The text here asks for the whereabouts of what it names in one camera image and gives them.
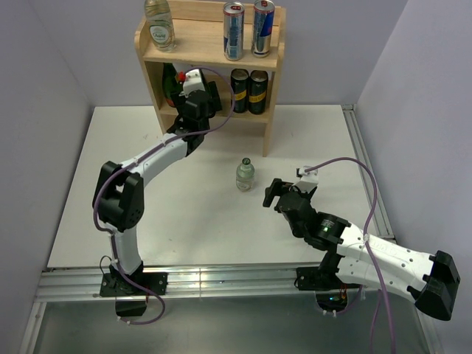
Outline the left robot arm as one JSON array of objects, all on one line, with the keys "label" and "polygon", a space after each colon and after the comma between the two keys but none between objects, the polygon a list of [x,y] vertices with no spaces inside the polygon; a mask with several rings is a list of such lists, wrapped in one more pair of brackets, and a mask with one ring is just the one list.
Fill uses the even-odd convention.
[{"label": "left robot arm", "polygon": [[112,258],[109,287],[129,295],[151,290],[139,255],[136,225],[145,211],[145,187],[173,163],[189,156],[211,131],[209,121],[222,109],[217,85],[211,81],[184,96],[175,95],[178,116],[159,143],[138,156],[100,170],[92,201],[98,230],[110,235]]}]

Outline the clear bottle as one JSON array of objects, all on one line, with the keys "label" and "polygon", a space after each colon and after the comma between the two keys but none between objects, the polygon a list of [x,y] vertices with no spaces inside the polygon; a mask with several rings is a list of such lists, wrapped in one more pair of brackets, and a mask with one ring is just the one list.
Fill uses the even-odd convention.
[{"label": "clear bottle", "polygon": [[173,17],[167,0],[145,0],[144,12],[157,49],[172,51],[176,45]]},{"label": "clear bottle", "polygon": [[252,188],[255,177],[255,168],[250,158],[243,158],[236,169],[236,187],[247,192]]}]

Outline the green Perrier bottle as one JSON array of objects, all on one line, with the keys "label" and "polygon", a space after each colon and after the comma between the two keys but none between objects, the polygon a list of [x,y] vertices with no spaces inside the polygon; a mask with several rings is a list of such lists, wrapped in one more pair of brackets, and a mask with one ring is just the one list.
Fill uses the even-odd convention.
[{"label": "green Perrier bottle", "polygon": [[162,90],[167,104],[174,107],[172,95],[181,93],[181,83],[178,81],[178,72],[172,63],[163,64]]}]

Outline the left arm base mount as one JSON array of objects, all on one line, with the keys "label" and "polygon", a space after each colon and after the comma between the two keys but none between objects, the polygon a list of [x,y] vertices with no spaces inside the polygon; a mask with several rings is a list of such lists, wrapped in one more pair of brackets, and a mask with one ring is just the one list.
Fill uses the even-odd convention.
[{"label": "left arm base mount", "polygon": [[111,268],[104,273],[100,285],[101,298],[115,299],[115,312],[121,320],[128,320],[131,324],[152,323],[152,320],[138,321],[148,308],[151,297],[157,298],[161,305],[160,319],[165,311],[162,296],[167,290],[167,272],[135,272],[129,276],[122,276],[116,269]]}]

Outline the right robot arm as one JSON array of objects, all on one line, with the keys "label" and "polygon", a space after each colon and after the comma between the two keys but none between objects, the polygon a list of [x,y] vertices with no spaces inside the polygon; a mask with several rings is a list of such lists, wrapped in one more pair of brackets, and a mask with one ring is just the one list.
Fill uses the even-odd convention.
[{"label": "right robot arm", "polygon": [[460,275],[450,254],[414,251],[374,235],[364,236],[355,224],[316,211],[310,203],[313,194],[276,178],[263,199],[264,207],[273,207],[287,220],[294,237],[324,252],[319,265],[296,270],[294,284],[299,290],[384,289],[434,319],[451,319]]}]

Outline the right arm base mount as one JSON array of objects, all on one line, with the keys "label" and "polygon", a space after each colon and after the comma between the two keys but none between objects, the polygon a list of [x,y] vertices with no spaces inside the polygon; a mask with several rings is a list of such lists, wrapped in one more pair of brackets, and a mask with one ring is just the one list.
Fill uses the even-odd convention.
[{"label": "right arm base mount", "polygon": [[344,283],[335,274],[321,272],[318,266],[296,268],[294,286],[299,291],[314,292],[320,311],[333,316],[351,308],[362,298],[359,285]]}]

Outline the Red Bull can front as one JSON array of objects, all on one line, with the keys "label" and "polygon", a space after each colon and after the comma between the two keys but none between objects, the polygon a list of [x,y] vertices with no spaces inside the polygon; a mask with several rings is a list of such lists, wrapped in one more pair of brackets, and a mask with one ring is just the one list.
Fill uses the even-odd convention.
[{"label": "Red Bull can front", "polygon": [[243,57],[244,6],[237,1],[223,6],[223,50],[228,60],[236,61]]}]

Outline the red bull can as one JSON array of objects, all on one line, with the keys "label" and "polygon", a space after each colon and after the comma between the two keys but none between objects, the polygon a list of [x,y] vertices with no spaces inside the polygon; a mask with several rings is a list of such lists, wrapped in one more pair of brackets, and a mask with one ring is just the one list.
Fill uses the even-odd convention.
[{"label": "red bull can", "polygon": [[253,10],[251,52],[254,56],[263,58],[270,52],[275,5],[272,1],[259,0],[254,3]]},{"label": "red bull can", "polygon": [[244,6],[237,1],[223,6],[223,50],[228,60],[236,61],[243,57]]}]

